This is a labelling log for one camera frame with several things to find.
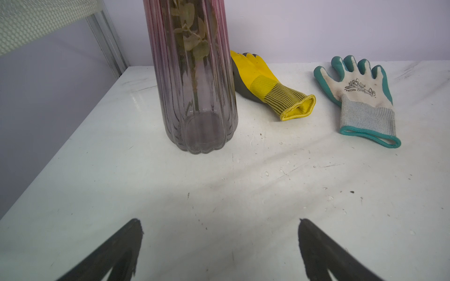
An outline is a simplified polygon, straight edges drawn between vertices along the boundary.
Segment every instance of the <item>lavender wall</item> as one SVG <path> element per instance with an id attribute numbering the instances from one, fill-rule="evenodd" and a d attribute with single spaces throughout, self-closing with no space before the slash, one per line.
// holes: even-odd
<path id="1" fill-rule="evenodd" d="M 142 0 L 104 0 L 130 64 L 152 65 Z M 231 49 L 267 62 L 450 59 L 449 0 L 225 0 Z"/>
<path id="2" fill-rule="evenodd" d="M 0 218 L 115 81 L 85 19 L 0 57 Z"/>

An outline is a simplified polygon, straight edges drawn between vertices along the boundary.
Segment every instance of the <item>plant stem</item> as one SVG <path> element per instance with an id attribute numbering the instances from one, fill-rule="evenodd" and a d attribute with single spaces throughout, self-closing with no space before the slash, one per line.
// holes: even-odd
<path id="1" fill-rule="evenodd" d="M 190 27 L 188 27 L 186 24 L 184 24 L 184 25 L 182 26 L 182 28 L 183 28 L 183 31 L 187 31 L 187 32 L 189 32 L 191 35 L 195 35 L 195 36 L 197 36 L 199 39 L 201 39 L 200 35 L 198 35 L 198 34 L 195 33 L 195 32 L 192 32 L 192 30 L 190 29 Z"/>
<path id="2" fill-rule="evenodd" d="M 195 78 L 195 60 L 193 68 L 191 69 L 191 76 L 192 76 L 192 90 L 194 94 L 194 111 L 199 111 L 198 108 L 198 90 L 197 90 L 197 79 Z"/>

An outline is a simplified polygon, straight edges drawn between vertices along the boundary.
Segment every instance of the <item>metal frame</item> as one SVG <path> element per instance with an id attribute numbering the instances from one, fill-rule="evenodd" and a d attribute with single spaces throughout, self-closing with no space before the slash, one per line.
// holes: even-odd
<path id="1" fill-rule="evenodd" d="M 105 55 L 116 78 L 119 78 L 123 72 L 130 66 L 123 53 L 123 47 L 119 36 L 114 29 L 111 18 L 103 4 L 102 11 L 86 18 L 92 32 L 94 33 L 100 48 Z"/>

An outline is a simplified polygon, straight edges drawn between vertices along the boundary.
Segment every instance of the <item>knit cuff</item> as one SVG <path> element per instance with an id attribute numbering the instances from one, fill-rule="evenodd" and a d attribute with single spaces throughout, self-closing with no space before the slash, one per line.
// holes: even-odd
<path id="1" fill-rule="evenodd" d="M 264 102 L 270 105 L 281 121 L 286 121 L 310 115 L 315 105 L 315 96 L 306 96 L 277 83 L 265 96 Z"/>
<path id="2" fill-rule="evenodd" d="M 369 138 L 388 148 L 401 145 L 400 139 L 396 137 L 395 113 L 392 109 L 354 102 L 345 94 L 341 101 L 341 134 Z"/>

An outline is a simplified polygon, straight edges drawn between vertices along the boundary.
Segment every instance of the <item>ribbed glass vase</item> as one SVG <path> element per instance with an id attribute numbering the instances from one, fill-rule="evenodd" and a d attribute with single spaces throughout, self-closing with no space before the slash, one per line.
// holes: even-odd
<path id="1" fill-rule="evenodd" d="M 238 124 L 223 0 L 144 0 L 161 109 L 182 150 L 222 148 Z"/>

